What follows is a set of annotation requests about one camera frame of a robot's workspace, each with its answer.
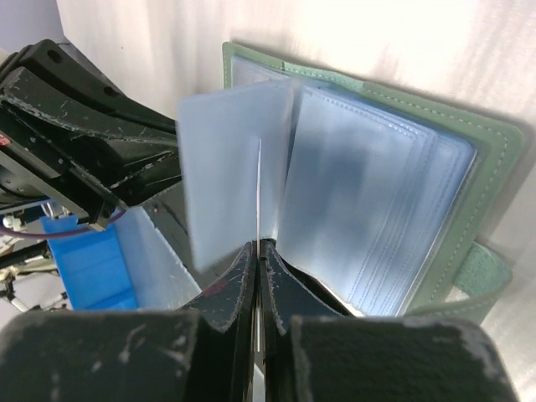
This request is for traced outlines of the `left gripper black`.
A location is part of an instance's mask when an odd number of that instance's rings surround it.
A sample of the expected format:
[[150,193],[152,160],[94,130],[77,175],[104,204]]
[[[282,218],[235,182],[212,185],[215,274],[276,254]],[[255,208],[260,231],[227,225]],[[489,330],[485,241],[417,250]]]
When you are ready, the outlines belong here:
[[126,123],[177,140],[175,122],[124,95],[78,51],[50,39],[23,47],[1,63],[4,80],[25,68],[79,104],[3,104],[1,165],[103,230],[117,211],[145,204],[181,181],[175,148],[120,148]]

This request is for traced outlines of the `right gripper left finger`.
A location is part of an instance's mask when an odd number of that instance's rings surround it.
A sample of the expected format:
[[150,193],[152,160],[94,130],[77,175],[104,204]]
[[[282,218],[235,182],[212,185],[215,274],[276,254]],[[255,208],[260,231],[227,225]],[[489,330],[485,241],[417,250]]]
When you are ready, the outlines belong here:
[[26,312],[1,332],[4,401],[247,401],[257,247],[175,311]]

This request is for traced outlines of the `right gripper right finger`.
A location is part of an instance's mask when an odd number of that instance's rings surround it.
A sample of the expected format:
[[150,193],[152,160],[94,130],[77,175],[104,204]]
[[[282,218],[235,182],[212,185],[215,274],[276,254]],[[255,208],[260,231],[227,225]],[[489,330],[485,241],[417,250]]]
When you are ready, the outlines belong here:
[[514,401],[503,361],[481,322],[512,277],[473,245],[455,277],[457,301],[397,318],[349,316],[318,298],[260,245],[269,401]]

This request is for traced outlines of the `green card holder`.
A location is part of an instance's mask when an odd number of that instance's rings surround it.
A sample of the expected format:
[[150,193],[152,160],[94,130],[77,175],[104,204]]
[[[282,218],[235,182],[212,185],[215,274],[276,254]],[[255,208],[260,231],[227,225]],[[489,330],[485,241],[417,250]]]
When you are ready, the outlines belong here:
[[256,240],[368,317],[465,297],[454,284],[524,145],[515,126],[245,46],[224,88],[178,104],[194,267]]

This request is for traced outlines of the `card with black stripe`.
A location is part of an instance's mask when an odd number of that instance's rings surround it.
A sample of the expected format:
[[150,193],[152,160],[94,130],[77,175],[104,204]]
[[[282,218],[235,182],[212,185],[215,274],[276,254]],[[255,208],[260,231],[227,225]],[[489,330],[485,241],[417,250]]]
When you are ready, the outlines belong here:
[[[256,169],[256,192],[255,192],[255,216],[256,216],[256,259],[257,270],[260,271],[260,175],[261,175],[261,154],[262,154],[262,140],[258,141],[258,153],[257,153],[257,169]],[[256,303],[256,351],[261,352],[261,316],[260,316],[260,285],[257,291],[257,303]]]

